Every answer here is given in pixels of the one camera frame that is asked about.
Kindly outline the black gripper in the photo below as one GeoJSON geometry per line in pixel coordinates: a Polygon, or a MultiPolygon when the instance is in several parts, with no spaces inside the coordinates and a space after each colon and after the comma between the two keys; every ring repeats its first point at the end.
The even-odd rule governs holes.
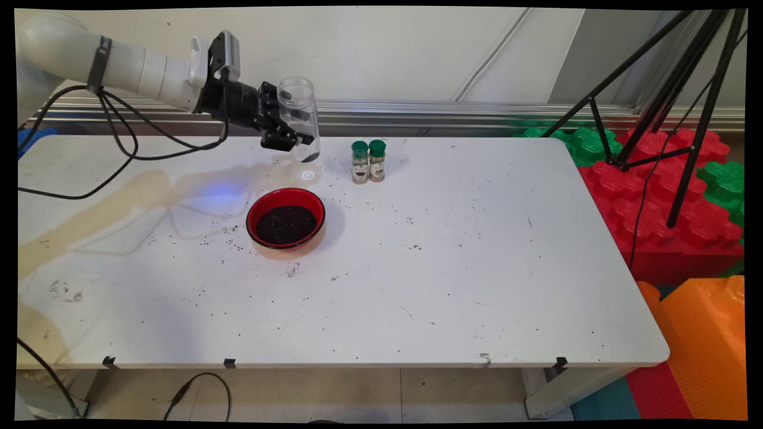
{"type": "Polygon", "coordinates": [[[194,114],[209,114],[219,122],[258,130],[262,148],[289,152],[297,145],[310,146],[315,141],[313,135],[294,130],[275,111],[291,108],[291,93],[267,81],[256,89],[212,77],[201,89],[194,114]]]}

